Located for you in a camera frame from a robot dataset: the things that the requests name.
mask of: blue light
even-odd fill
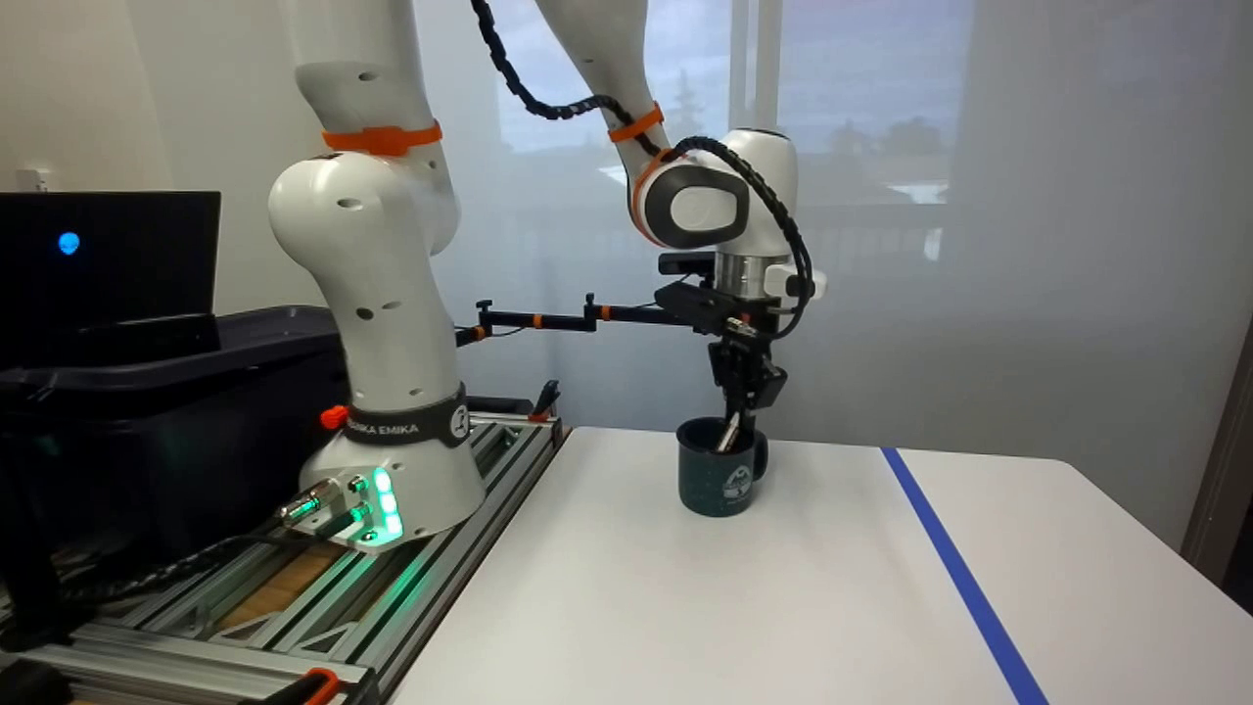
[[[74,259],[74,255],[82,251],[82,235],[78,235],[78,231],[63,231],[63,235],[55,239],[55,247],[59,247],[67,259]]]

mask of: orange ring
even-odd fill
[[[360,133],[321,133],[321,141],[337,153],[372,153],[372,157],[407,157],[411,149],[439,145],[442,129],[431,121],[427,129],[360,129]]]
[[[611,129],[611,141],[615,145],[623,145],[623,141],[638,141],[638,137],[646,137],[654,125],[662,125],[666,121],[666,114],[662,114],[662,106],[654,102],[654,110],[646,110],[642,118],[634,118],[630,125],[619,125],[619,129]]]

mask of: computer monitor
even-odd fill
[[[82,329],[211,317],[215,235],[215,192],[0,196],[0,368]]]

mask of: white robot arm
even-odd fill
[[[509,86],[544,114],[509,67],[486,0],[470,4]],[[630,176],[634,227],[662,247],[717,247],[713,290],[677,286],[666,313],[697,321],[717,309],[713,329],[693,329],[720,337],[713,372],[728,396],[732,443],[783,388],[771,341],[822,286],[787,215],[795,149],[767,129],[670,149],[642,74],[646,0],[540,0],[540,12],[595,90],[556,118],[603,110]],[[454,337],[431,278],[431,255],[450,243],[458,208],[423,94],[411,4],[286,0],[286,20],[298,86],[337,153],[278,176],[270,223],[290,259],[317,278],[352,384],[352,411],[305,466],[305,494],[286,505],[286,521],[380,552],[450,529],[482,501]]]
[[[286,0],[298,86],[325,125],[286,168],[270,227],[321,286],[348,356],[352,411],[305,466],[290,525],[380,552],[482,501],[454,337],[431,255],[458,227],[407,0]]]
[[[627,168],[630,223],[662,247],[717,247],[717,290],[740,302],[787,302],[795,243],[771,204],[732,172],[709,141],[677,153],[662,129],[662,106],[642,71],[646,0],[536,0],[548,27],[580,67],[591,94],[611,98],[603,121]],[[771,188],[775,208],[795,212],[795,149],[775,129],[736,129],[720,141]]]

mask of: blue tape line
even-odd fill
[[[940,564],[951,580],[951,588],[963,595],[995,666],[1002,670],[1006,685],[1014,689],[1014,701],[1022,705],[1045,705],[1045,689],[1034,682],[1030,666],[1022,662],[1010,631],[1002,627],[1002,619],[995,615],[995,607],[987,603],[975,572],[967,568],[963,552],[951,544],[940,513],[932,509],[928,494],[916,486],[912,470],[905,466],[901,450],[897,447],[885,447],[885,458],[916,513],[916,521],[928,529],[936,552],[940,552]]]

